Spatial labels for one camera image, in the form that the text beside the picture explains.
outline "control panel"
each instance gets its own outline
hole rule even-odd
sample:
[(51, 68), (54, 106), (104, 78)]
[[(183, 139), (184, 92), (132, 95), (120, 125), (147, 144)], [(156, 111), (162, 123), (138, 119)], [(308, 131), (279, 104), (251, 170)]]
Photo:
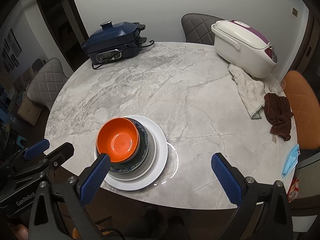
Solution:
[(105, 62), (107, 60), (115, 60), (121, 58), (121, 52), (119, 49), (113, 49), (105, 52), (101, 52), (96, 55), (96, 59), (98, 62)]

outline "chair backrest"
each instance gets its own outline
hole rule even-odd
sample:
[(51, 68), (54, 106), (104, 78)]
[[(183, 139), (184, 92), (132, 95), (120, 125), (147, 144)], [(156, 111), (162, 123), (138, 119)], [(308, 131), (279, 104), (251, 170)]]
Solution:
[(284, 80), (287, 96), (297, 127), (301, 149), (320, 147), (320, 105), (307, 80), (296, 70), (289, 71)]
[(30, 101), (51, 110), (54, 101), (68, 78), (64, 75), (60, 60), (50, 59), (36, 74), (27, 89)]
[(35, 76), (36, 72), (32, 69), (32, 67), (29, 67), (25, 72), (23, 72), (22, 75), (17, 77), (13, 84), (14, 88), (18, 91), (25, 90)]
[(297, 198), (320, 195), (320, 153), (299, 162), (296, 166), (299, 178), (299, 193)]
[(211, 25), (221, 18), (199, 14), (188, 13), (181, 18), (181, 25), (186, 36), (186, 42), (214, 45), (214, 33)]

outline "stack of dishes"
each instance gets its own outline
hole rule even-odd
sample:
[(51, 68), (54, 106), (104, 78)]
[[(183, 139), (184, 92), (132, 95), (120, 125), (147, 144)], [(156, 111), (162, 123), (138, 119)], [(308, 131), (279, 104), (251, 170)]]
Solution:
[(137, 190), (148, 186), (161, 174), (168, 148), (155, 122), (130, 115), (111, 119), (100, 129), (95, 157), (104, 153), (111, 160), (105, 181), (121, 190)]

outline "blue gripper pad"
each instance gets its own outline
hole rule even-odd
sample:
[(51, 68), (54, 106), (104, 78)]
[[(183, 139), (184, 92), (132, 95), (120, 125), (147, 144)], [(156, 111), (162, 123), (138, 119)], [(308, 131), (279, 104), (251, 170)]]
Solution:
[(239, 183), (229, 170), (233, 167), (221, 153), (216, 153), (211, 158), (211, 168), (217, 176), (223, 190), (226, 192), (230, 202), (239, 206), (242, 202), (242, 190)]
[(110, 170), (110, 165), (111, 162), (109, 155), (103, 154), (100, 162), (91, 171), (90, 175), (80, 188), (79, 201), (82, 206), (89, 204), (93, 200), (101, 183)]
[(50, 142), (47, 139), (43, 139), (42, 141), (36, 143), (30, 148), (26, 149), (24, 152), (24, 159), (31, 161), (35, 157), (39, 156), (41, 153), (49, 149)]

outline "purple rice cooker lid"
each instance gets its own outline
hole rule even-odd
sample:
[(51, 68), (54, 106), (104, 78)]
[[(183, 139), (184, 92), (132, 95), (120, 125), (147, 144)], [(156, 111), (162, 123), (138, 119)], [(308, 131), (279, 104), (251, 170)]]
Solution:
[(217, 21), (216, 28), (255, 49), (265, 49), (269, 44), (260, 32), (239, 21)]
[(139, 23), (122, 22), (113, 25), (109, 21), (100, 26), (101, 29), (95, 31), (81, 46), (87, 53), (130, 43), (140, 33)]

